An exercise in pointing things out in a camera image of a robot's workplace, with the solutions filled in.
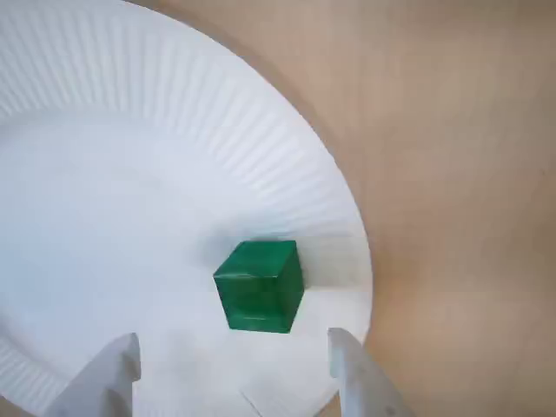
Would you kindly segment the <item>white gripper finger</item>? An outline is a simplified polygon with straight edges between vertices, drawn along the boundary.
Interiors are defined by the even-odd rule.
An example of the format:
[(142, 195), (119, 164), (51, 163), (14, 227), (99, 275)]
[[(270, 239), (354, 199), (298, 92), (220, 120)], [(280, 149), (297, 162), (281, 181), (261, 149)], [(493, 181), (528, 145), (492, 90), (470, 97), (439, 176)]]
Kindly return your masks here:
[(330, 374), (339, 386), (343, 416), (414, 415), (400, 391), (347, 330), (328, 330), (328, 357)]
[(131, 416), (133, 384), (141, 379), (137, 334), (106, 345), (45, 410), (47, 416)]

